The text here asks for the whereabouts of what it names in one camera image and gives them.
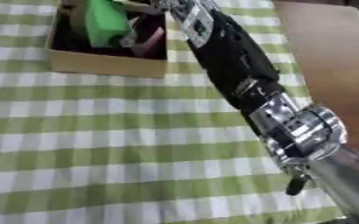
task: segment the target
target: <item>green checkered tablecloth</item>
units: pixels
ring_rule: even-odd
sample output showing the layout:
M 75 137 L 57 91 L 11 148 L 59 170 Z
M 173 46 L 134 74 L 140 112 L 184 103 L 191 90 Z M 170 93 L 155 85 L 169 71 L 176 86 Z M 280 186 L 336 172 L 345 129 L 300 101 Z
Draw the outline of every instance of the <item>green checkered tablecloth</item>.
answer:
M 286 224 L 341 215 L 314 185 L 284 194 L 288 177 L 212 87 L 170 17 L 164 79 L 50 72 L 43 46 L 55 2 L 0 0 L 0 224 Z M 218 4 L 307 105 L 271 1 Z

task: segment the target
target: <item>robotic arm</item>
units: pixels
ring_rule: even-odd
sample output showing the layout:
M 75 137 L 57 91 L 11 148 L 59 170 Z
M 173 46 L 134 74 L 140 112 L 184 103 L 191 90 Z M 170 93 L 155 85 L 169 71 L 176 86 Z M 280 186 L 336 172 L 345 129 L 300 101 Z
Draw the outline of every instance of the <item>robotic arm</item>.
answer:
M 213 0 L 152 1 L 170 11 L 187 43 L 222 96 L 241 111 L 296 195 L 312 179 L 359 223 L 359 152 L 346 143 L 346 129 L 330 109 L 300 109 L 278 84 L 278 71 L 249 34 Z

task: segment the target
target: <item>green toy block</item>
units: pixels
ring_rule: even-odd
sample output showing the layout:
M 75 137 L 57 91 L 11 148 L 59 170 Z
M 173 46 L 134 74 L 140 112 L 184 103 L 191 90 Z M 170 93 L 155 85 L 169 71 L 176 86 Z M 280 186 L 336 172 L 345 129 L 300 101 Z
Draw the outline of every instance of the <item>green toy block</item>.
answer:
M 85 20 L 89 43 L 93 47 L 108 46 L 112 37 L 130 32 L 123 5 L 110 0 L 89 0 Z

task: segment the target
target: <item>black robotic forearm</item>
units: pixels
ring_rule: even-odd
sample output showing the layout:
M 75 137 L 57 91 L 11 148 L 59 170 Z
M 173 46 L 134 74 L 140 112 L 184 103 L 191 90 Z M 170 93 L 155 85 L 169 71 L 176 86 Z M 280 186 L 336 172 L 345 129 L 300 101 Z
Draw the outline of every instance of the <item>black robotic forearm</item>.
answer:
M 359 223 L 359 181 L 352 179 L 359 177 L 359 153 L 344 146 L 341 120 L 321 105 L 298 108 L 264 52 L 212 0 L 156 3 L 170 10 L 209 79 L 292 176 L 286 193 L 296 195 L 314 179 Z

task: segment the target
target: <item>cardboard box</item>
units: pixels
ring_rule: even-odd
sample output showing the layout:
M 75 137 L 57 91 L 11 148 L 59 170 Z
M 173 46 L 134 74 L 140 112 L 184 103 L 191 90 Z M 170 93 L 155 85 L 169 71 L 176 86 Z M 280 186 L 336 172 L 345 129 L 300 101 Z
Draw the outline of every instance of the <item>cardboard box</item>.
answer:
M 46 51 L 51 68 L 55 72 L 82 74 L 114 74 L 137 77 L 163 77 L 167 65 L 167 50 L 162 59 L 141 59 L 128 56 L 110 56 L 96 53 L 72 52 L 55 47 L 55 37 L 59 32 L 60 12 L 65 6 L 82 4 L 83 0 L 63 0 L 53 20 L 53 26 L 46 41 Z M 149 11 L 150 8 L 140 4 L 131 5 L 132 9 Z

